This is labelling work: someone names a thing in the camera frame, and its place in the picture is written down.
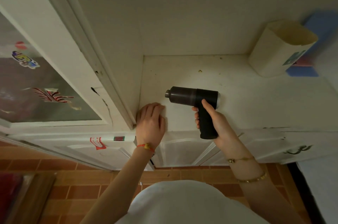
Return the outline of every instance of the red string bracelet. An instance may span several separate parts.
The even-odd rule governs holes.
[[[153,148],[151,148],[150,143],[146,143],[146,144],[143,144],[143,145],[137,145],[136,147],[139,147],[139,146],[143,146],[144,149],[150,150],[153,153],[155,152],[155,150]]]

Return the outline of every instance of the white t-shirt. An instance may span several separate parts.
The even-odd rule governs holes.
[[[240,202],[198,181],[155,183],[141,191],[118,224],[268,224]]]

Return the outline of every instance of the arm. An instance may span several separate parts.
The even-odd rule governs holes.
[[[202,100],[208,111],[219,137],[214,140],[217,147],[224,153],[226,159],[252,158],[250,151],[239,140],[229,125],[225,116],[217,112],[205,99]],[[197,128],[199,128],[198,113],[195,113]],[[255,159],[239,160],[230,163],[231,170],[239,180],[255,179],[264,174]],[[292,206],[282,197],[270,179],[263,179],[251,183],[240,183],[244,196],[251,209],[271,224],[304,224],[301,217]]]
[[[160,115],[164,106],[153,103],[144,106],[137,114],[136,140],[138,145],[150,143],[155,149],[165,132],[165,119]],[[137,147],[113,182],[87,213],[81,224],[112,224],[129,209],[144,168],[153,152]]]

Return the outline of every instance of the person's left hand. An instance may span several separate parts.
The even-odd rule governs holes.
[[[136,141],[137,145],[150,143],[153,149],[160,144],[165,128],[166,120],[160,115],[164,109],[159,103],[147,104],[136,116]]]

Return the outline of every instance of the glass cabinet door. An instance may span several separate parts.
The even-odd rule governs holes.
[[[101,120],[1,13],[0,119],[10,123]]]

